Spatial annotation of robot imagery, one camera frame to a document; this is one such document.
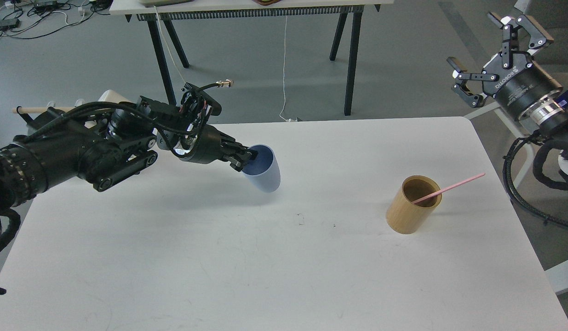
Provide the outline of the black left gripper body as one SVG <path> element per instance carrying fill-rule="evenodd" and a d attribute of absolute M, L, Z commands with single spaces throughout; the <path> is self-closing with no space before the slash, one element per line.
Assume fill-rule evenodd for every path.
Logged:
<path fill-rule="evenodd" d="M 191 151 L 178 154 L 178 158 L 181 161 L 199 164 L 209 164 L 219 160 L 222 157 L 221 138 L 235 140 L 235 138 L 217 130 L 214 126 L 206 125 L 202 132 L 196 136 Z"/>

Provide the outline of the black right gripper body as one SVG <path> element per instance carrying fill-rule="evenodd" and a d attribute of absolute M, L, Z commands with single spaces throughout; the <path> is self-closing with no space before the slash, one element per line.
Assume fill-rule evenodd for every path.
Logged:
<path fill-rule="evenodd" d="M 544 97 L 556 98 L 562 92 L 562 85 L 525 51 L 513 51 L 506 68 L 502 67 L 502 55 L 496 54 L 483 70 L 496 81 L 485 81 L 482 91 L 515 121 L 526 118 L 534 103 Z"/>

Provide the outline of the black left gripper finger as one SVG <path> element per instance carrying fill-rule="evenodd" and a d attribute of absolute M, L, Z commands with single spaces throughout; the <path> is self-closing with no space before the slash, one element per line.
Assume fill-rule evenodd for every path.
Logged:
<path fill-rule="evenodd" d="M 237 172 L 241 172 L 253 160 L 254 154 L 228 154 L 222 157 L 222 161 L 229 163 Z"/>
<path fill-rule="evenodd" d="M 222 157 L 219 160 L 221 161 L 252 161 L 258 155 L 258 151 L 227 138 L 221 138 L 220 150 Z"/>

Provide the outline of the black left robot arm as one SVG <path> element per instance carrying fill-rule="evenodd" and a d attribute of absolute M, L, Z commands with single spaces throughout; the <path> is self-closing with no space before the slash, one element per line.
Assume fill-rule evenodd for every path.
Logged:
<path fill-rule="evenodd" d="M 74 177 L 108 190 L 153 165 L 155 146 L 188 163 L 219 160 L 244 170 L 258 151 L 208 124 L 222 107 L 207 90 L 232 84 L 186 82 L 179 105 L 139 97 L 136 103 L 96 101 L 68 111 L 48 107 L 35 119 L 21 114 L 27 135 L 0 148 L 0 253 L 21 227 L 14 207 Z"/>

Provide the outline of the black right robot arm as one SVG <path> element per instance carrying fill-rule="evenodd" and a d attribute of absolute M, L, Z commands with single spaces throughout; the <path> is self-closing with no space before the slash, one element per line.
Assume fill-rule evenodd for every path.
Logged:
<path fill-rule="evenodd" d="M 534 59 L 553 37 L 532 16 L 501 17 L 489 12 L 488 18 L 502 32 L 500 50 L 480 73 L 471 73 L 457 58 L 448 57 L 453 68 L 452 90 L 471 108 L 483 107 L 491 97 L 513 121 L 530 120 L 536 125 L 532 134 L 515 139 L 503 157 L 505 191 L 511 201 L 544 224 L 568 230 L 568 220 L 531 205 L 511 178 L 518 151 L 534 144 L 539 147 L 531 163 L 534 178 L 553 190 L 568 191 L 568 93 Z"/>

